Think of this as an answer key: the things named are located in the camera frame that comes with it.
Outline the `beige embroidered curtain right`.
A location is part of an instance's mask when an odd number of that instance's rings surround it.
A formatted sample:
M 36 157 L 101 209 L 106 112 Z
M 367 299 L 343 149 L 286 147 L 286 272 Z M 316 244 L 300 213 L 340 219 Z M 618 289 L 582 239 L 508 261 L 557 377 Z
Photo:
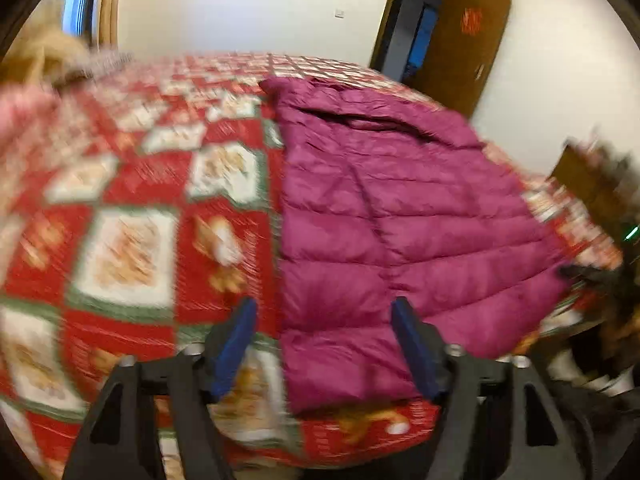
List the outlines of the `beige embroidered curtain right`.
M 92 40 L 98 48 L 117 46 L 119 0 L 93 0 Z

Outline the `brown wooden dresser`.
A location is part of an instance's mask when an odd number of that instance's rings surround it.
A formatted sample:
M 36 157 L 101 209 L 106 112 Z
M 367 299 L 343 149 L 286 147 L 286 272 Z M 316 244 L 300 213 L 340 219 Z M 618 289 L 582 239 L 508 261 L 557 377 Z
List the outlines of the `brown wooden dresser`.
M 567 139 L 551 177 L 586 207 L 590 219 L 620 249 L 639 255 L 639 173 L 631 157 L 602 144 L 591 150 Z

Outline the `magenta puffer down jacket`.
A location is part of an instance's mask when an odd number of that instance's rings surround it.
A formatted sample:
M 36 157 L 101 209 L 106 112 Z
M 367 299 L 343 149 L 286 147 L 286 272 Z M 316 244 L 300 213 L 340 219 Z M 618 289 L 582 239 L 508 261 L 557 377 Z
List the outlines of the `magenta puffer down jacket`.
M 416 395 L 392 303 L 496 358 L 567 290 L 565 249 L 452 110 L 336 81 L 262 82 L 284 144 L 280 346 L 294 413 Z

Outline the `red double happiness decal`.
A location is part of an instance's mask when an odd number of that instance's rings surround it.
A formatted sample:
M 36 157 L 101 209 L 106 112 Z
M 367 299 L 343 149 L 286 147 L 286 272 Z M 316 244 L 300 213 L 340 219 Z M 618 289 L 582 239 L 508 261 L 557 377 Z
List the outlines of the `red double happiness decal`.
M 483 10 L 481 8 L 464 8 L 460 18 L 463 35 L 477 36 L 483 28 Z

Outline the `cream wooden headboard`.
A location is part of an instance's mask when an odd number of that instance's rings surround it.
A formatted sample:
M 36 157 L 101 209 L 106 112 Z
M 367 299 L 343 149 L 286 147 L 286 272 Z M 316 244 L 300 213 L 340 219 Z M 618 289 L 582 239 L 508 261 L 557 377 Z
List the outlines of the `cream wooden headboard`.
M 58 76 L 90 53 L 85 40 L 55 27 L 17 38 L 1 62 L 2 84 L 39 84 Z

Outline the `brown wooden door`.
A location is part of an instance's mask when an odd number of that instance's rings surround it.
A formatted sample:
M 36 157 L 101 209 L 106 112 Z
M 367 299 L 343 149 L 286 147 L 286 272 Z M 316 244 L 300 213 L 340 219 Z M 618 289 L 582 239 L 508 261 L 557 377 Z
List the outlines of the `brown wooden door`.
M 414 88 L 450 110 L 470 118 L 485 88 L 506 29 L 512 0 L 442 0 Z M 463 35 L 464 8 L 483 10 L 477 36 Z

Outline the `striped pillow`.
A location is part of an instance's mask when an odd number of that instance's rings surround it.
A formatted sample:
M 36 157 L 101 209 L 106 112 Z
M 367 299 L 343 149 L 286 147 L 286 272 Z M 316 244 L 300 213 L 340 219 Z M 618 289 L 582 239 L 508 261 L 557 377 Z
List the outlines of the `striped pillow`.
M 121 70 L 134 57 L 117 49 L 90 51 L 83 58 L 70 61 L 54 73 L 49 82 L 53 88 L 61 89 L 78 81 L 101 78 Z

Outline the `red bear patchwork bedspread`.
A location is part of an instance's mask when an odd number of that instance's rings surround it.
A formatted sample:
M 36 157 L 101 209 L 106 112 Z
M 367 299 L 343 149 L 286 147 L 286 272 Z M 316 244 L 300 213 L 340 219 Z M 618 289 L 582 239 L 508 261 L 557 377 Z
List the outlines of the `red bear patchwork bedspread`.
M 290 317 L 279 242 L 294 194 L 260 86 L 271 76 L 418 98 L 326 58 L 183 56 L 71 88 L 2 142 L 1 414 L 43 477 L 62 477 L 122 356 L 172 356 L 244 295 L 256 334 L 212 411 L 235 463 L 355 465 L 430 434 L 436 412 L 407 385 L 386 323 L 388 257 L 364 220 L 321 231 L 321 306 Z

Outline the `pink floral quilt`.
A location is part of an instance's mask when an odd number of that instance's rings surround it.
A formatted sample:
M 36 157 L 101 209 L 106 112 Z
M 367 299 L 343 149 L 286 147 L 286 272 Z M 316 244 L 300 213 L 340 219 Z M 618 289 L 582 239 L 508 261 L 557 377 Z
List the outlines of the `pink floral quilt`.
M 1 149 L 30 122 L 60 102 L 58 92 L 39 84 L 4 84 L 1 87 Z

